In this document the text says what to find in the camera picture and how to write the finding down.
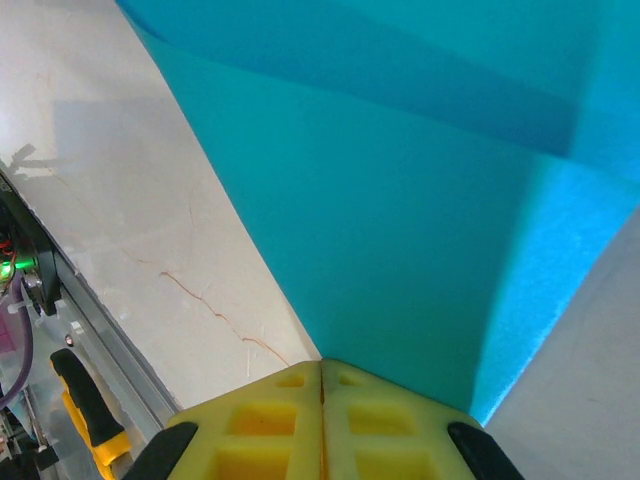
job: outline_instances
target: blue foam block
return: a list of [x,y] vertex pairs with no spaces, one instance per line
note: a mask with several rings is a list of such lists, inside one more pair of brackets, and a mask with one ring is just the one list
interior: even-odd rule
[[321,353],[488,419],[638,204],[619,12],[162,3],[121,6]]

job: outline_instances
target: yellow foam piece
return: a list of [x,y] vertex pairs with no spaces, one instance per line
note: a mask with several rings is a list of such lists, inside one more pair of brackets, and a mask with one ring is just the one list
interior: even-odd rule
[[335,360],[322,384],[328,480],[475,480],[447,432],[473,418]]
[[449,437],[468,415],[335,360],[304,362],[185,410],[170,480],[475,480]]
[[170,480],[315,480],[321,475],[320,364],[304,362],[174,416],[198,430]]

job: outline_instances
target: crack in marble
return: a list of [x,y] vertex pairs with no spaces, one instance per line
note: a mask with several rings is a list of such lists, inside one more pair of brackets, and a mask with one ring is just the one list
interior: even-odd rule
[[238,337],[238,339],[240,339],[240,341],[242,342],[248,342],[248,343],[255,343],[256,345],[258,345],[259,347],[263,348],[264,350],[267,350],[269,352],[271,352],[273,355],[275,355],[276,357],[278,357],[280,359],[280,361],[282,363],[284,363],[286,366],[291,366],[291,364],[289,362],[287,362],[284,357],[282,355],[280,355],[278,352],[276,352],[273,348],[271,348],[269,345],[267,345],[265,342],[263,342],[262,340],[258,339],[258,338],[253,338],[253,337],[246,337],[244,335],[242,335],[238,329],[236,327],[234,327],[233,323],[231,323],[231,321],[225,317],[222,313],[216,312],[215,309],[209,305],[209,302],[207,302],[202,295],[197,295],[195,293],[193,293],[191,290],[189,290],[187,287],[185,287],[182,282],[180,282],[180,280],[178,280],[175,276],[173,276],[171,274],[171,272],[160,272],[158,274],[159,277],[168,277],[169,279],[171,279],[178,287],[180,287],[181,290],[183,290],[187,295],[189,295],[190,297],[198,300],[199,302],[201,302],[202,304],[204,304],[205,307],[207,307],[207,309],[217,318],[220,318],[221,320],[223,320],[228,326],[229,328],[231,328],[231,331],[234,333],[234,335],[236,337]]

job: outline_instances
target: teal foam panel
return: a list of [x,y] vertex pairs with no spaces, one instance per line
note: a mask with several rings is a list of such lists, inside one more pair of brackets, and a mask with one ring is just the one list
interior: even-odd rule
[[121,6],[321,353],[486,421],[638,205],[630,133],[585,132],[636,115],[618,13],[276,3]]

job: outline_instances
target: purple cable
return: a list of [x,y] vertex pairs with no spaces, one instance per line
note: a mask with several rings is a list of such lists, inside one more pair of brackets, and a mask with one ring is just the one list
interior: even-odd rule
[[[11,295],[13,296],[13,300],[18,304],[24,302],[20,282],[21,278],[22,275],[18,274],[11,282]],[[27,306],[20,305],[18,308],[18,314],[20,315],[22,330],[24,331],[22,368],[20,369],[18,378],[16,378],[13,386],[4,394],[3,397],[0,397],[0,410],[6,407],[22,391],[27,383],[27,378],[31,372],[31,365],[33,364],[33,330],[31,329],[31,319],[29,318],[29,312],[27,312]]]

